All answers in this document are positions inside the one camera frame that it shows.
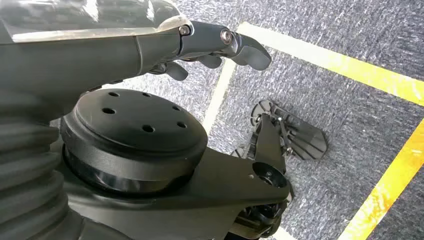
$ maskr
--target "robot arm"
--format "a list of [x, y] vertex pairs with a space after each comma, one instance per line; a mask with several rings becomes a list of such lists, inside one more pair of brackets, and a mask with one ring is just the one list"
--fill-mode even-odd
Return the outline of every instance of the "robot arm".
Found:
[[[272, 109], [255, 111], [249, 157], [235, 158], [208, 149], [202, 126], [174, 103], [93, 91], [146, 73], [184, 80], [176, 60], [217, 68], [225, 57], [264, 70], [271, 57], [257, 41], [191, 22], [168, 0], [2, 0], [0, 18], [0, 240], [218, 240], [228, 231], [257, 239], [276, 231], [292, 197], [284, 154], [297, 125], [287, 133]], [[122, 106], [132, 124], [108, 117], [115, 110], [106, 103]], [[158, 116], [134, 114], [133, 103]], [[156, 119], [162, 110], [183, 119], [173, 125], [180, 131], [164, 125], [165, 137], [148, 137], [155, 129], [143, 121], [166, 123]], [[49, 123], [63, 116], [60, 137]], [[171, 184], [174, 191], [156, 195]]]

